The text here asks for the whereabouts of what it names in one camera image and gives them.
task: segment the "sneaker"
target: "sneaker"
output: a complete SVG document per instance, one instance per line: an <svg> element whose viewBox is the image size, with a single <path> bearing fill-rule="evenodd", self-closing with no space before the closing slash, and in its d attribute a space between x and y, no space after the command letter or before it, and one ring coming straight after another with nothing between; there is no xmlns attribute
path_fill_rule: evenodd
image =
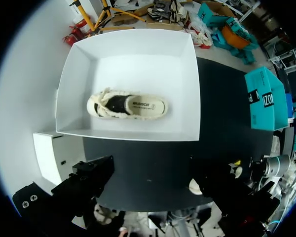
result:
<svg viewBox="0 0 296 237"><path fill-rule="evenodd" d="M106 88L99 94L91 95L87 110L96 117L148 120L164 116L168 104L159 96Z"/></svg>

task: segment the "cardboard box lid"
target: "cardboard box lid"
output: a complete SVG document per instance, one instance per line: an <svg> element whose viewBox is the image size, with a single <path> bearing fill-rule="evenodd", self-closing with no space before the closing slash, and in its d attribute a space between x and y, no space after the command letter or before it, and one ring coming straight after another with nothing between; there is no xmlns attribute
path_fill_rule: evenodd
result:
<svg viewBox="0 0 296 237"><path fill-rule="evenodd" d="M208 7L213 11L218 13L221 16L232 16L236 17L233 12L229 9L228 6L214 1L203 1L202 3L206 3Z"/></svg>

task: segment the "teal shoebox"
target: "teal shoebox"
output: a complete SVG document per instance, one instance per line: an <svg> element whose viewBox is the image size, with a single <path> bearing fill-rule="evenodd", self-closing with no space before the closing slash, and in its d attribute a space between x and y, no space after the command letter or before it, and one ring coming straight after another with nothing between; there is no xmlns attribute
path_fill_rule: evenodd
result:
<svg viewBox="0 0 296 237"><path fill-rule="evenodd" d="M238 36L244 38L245 40L250 40L250 34L244 30L244 28L235 21L234 17L229 17L226 20L226 24L231 28L231 30Z"/></svg>
<svg viewBox="0 0 296 237"><path fill-rule="evenodd" d="M283 84L266 67L245 75L250 103L251 128L275 131L288 126Z"/></svg>
<svg viewBox="0 0 296 237"><path fill-rule="evenodd" d="M245 65L252 64L256 61L256 59L254 58L253 53L251 51L241 50L240 53L241 53L242 62Z"/></svg>
<svg viewBox="0 0 296 237"><path fill-rule="evenodd" d="M228 6L214 1L203 1L197 15L209 27L223 26L229 17L236 17Z"/></svg>

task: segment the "black table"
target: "black table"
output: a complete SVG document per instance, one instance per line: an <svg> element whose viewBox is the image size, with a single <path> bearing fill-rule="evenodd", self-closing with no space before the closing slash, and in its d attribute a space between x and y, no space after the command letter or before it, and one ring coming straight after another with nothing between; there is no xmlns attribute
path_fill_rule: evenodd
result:
<svg viewBox="0 0 296 237"><path fill-rule="evenodd" d="M197 58L201 128L196 142L139 142L84 138L88 160L113 155L115 173L98 202L125 211L166 211L211 200L188 190L190 156L233 162L268 155L272 132L250 129L244 72Z"/></svg>

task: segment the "white box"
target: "white box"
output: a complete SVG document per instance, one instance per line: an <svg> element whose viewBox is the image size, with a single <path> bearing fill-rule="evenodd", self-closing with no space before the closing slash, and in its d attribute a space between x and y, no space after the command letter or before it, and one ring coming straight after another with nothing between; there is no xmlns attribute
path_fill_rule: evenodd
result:
<svg viewBox="0 0 296 237"><path fill-rule="evenodd" d="M145 121L90 116L87 100L106 87L162 96L169 103L168 113ZM134 29L75 43L59 83L56 130L120 140L199 140L200 88L191 36L176 31Z"/></svg>

